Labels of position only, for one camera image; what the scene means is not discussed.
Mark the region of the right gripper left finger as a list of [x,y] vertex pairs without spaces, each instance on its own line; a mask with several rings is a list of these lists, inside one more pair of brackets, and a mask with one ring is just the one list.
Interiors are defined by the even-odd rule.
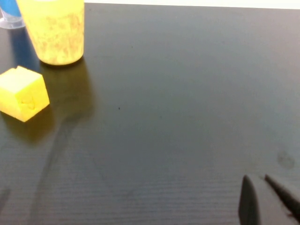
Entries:
[[250,175],[244,175],[241,185],[238,215],[241,225],[259,225],[259,204],[255,182]]

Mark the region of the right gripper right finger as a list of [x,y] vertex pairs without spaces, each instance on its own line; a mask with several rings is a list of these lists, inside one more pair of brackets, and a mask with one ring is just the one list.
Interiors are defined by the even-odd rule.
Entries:
[[290,211],[290,216],[300,222],[300,188],[279,177],[265,174],[264,180],[276,192],[281,202]]

